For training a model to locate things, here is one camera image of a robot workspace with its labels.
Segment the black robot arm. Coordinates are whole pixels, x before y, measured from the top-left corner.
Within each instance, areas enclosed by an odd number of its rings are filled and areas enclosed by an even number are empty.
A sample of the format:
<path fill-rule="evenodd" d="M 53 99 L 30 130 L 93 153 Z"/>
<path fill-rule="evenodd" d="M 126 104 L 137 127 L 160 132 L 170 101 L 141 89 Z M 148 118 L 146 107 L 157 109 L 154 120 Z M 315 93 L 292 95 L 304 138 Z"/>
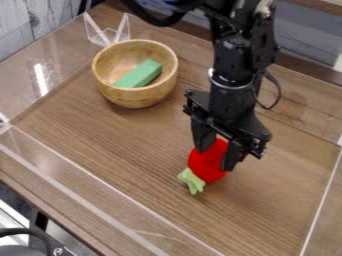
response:
<path fill-rule="evenodd" d="M 261 81 L 275 81 L 267 72 L 279 47 L 273 33 L 276 0 L 158 0 L 170 14 L 156 17 L 137 0 L 122 0 L 146 23 L 169 27 L 188 12 L 200 10 L 209 21 L 213 63 L 209 89 L 186 90 L 184 113 L 190 117 L 193 145 L 209 150 L 218 136 L 228 140 L 218 157 L 220 169 L 230 171 L 251 155 L 261 158 L 272 134 L 257 119 L 255 108 Z"/>

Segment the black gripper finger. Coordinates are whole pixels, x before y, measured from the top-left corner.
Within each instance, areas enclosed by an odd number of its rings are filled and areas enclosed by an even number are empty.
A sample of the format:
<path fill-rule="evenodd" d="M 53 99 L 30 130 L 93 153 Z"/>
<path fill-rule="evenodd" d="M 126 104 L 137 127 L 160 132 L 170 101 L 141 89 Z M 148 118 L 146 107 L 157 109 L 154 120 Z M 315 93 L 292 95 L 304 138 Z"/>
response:
<path fill-rule="evenodd" d="M 194 148 L 202 153 L 216 140 L 216 132 L 209 125 L 194 117 L 190 118 L 190 132 Z"/>
<path fill-rule="evenodd" d="M 226 151 L 221 158 L 221 169 L 230 172 L 238 162 L 241 162 L 248 154 L 245 145 L 238 140 L 232 140 L 226 145 Z"/>

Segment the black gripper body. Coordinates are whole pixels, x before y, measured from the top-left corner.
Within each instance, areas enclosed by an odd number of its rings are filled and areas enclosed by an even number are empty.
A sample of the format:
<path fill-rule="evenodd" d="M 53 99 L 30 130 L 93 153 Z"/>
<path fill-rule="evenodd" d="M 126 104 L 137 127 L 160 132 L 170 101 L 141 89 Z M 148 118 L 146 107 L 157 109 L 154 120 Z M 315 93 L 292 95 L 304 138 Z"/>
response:
<path fill-rule="evenodd" d="M 212 86 L 209 91 L 186 89 L 182 112 L 212 127 L 228 143 L 238 140 L 248 154 L 263 157 L 271 132 L 256 117 L 257 89 L 253 86 Z"/>

